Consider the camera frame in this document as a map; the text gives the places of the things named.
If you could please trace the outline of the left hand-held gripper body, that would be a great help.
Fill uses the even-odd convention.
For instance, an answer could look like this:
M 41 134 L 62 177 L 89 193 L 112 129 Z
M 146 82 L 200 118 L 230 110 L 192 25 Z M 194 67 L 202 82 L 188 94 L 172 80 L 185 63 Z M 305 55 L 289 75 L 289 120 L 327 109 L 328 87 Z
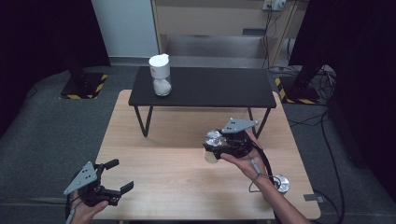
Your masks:
M 106 189 L 101 184 L 101 176 L 105 170 L 104 163 L 92 163 L 88 161 L 64 190 L 64 195 L 74 191 L 78 192 L 79 198 L 89 207 L 93 207 L 102 201 L 108 201 L 109 205 L 117 206 L 120 200 L 120 191 Z

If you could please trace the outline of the white cabinet panel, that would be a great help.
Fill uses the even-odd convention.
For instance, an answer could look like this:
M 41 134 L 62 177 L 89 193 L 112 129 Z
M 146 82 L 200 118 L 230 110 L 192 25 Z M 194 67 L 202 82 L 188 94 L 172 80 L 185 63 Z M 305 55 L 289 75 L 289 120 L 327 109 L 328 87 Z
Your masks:
M 151 0 L 92 0 L 109 57 L 159 53 Z

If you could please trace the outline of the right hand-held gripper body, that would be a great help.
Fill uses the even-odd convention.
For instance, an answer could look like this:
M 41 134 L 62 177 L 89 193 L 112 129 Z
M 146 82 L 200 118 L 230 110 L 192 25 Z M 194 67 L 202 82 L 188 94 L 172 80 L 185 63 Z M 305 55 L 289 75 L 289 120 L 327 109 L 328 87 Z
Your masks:
M 226 152 L 236 158 L 245 157 L 253 149 L 252 141 L 246 129 L 253 128 L 257 124 L 257 120 L 230 118 L 227 124 L 221 129 L 224 133 L 229 134 L 227 146 L 230 149 Z

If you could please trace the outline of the black metal shelf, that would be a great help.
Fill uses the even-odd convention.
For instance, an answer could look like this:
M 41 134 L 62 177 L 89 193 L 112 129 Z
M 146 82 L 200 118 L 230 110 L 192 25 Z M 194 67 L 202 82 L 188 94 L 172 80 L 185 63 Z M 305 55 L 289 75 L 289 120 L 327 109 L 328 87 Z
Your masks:
M 142 120 L 139 108 L 146 106 L 151 115 L 155 106 L 193 107 L 276 107 L 267 76 L 261 69 L 173 67 L 172 90 L 166 96 L 154 93 L 149 68 L 138 69 L 129 105 L 134 108 L 141 132 L 149 134 L 151 118 Z

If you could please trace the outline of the beige wooden cabinet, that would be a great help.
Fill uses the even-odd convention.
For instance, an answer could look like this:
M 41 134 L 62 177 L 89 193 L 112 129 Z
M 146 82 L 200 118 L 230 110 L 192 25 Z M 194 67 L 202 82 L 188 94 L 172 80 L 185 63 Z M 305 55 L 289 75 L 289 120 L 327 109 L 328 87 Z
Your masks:
M 297 36 L 307 3 L 287 0 L 281 11 L 262 9 L 263 0 L 151 0 L 161 52 L 170 35 L 259 36 L 267 64 L 276 64 L 287 38 Z M 244 28 L 265 28 L 265 35 L 242 35 Z

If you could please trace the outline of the dark curtain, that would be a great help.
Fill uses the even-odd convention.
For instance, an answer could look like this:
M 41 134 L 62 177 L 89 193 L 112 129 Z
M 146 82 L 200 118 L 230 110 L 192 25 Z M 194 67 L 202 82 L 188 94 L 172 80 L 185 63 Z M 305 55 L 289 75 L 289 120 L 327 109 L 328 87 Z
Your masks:
M 349 157 L 396 201 L 396 0 L 309 0 L 290 62 L 332 68 Z

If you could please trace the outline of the round metal lid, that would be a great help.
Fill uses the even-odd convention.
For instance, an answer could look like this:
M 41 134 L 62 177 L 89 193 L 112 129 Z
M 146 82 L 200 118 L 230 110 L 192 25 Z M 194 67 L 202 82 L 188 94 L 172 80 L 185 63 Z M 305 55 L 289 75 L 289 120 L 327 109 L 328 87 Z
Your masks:
M 272 180 L 274 181 L 275 188 L 281 194 L 286 194 L 290 190 L 290 182 L 285 176 L 274 175 Z

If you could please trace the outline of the white-capped jar of white powder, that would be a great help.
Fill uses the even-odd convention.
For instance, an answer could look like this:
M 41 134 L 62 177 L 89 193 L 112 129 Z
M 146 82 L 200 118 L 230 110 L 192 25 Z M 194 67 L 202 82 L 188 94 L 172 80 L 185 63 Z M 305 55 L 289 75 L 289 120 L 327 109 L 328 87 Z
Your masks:
M 152 56 L 148 60 L 152 76 L 154 92 L 159 96 L 166 96 L 172 90 L 170 80 L 169 55 L 164 53 Z

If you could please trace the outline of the person's left hand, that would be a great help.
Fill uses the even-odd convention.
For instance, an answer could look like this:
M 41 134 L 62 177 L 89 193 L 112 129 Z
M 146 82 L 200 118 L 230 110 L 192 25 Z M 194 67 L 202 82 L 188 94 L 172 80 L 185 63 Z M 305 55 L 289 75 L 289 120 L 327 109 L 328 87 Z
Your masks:
M 102 212 L 108 206 L 108 201 L 102 201 L 93 207 L 86 205 L 75 191 L 72 194 L 70 224 L 90 224 L 94 216 Z

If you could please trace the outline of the person's right hand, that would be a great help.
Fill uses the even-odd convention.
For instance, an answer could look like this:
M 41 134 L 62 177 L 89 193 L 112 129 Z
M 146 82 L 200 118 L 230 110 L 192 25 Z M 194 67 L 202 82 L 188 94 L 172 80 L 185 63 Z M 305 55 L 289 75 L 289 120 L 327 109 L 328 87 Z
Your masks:
M 272 181 L 267 175 L 266 167 L 262 159 L 262 148 L 251 131 L 247 131 L 247 134 L 253 143 L 253 149 L 245 157 L 236 158 L 227 153 L 222 153 L 220 157 L 223 160 L 234 164 L 254 184 L 259 184 L 261 182 L 272 184 Z

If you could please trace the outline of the white wall socket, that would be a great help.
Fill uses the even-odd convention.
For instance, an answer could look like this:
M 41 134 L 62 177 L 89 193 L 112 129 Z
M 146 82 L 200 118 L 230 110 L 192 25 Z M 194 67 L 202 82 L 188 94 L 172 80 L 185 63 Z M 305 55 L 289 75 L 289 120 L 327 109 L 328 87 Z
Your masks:
M 287 0 L 263 0 L 262 9 L 266 11 L 281 11 Z

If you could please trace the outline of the grey tape strip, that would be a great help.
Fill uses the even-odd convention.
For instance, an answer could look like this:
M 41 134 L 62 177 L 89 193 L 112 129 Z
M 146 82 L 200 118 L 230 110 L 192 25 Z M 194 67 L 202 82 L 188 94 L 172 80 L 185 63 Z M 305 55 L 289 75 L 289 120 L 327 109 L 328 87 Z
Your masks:
M 305 194 L 304 195 L 304 200 L 306 202 L 318 202 L 318 203 L 324 203 L 326 200 L 322 195 L 317 195 L 317 194 Z

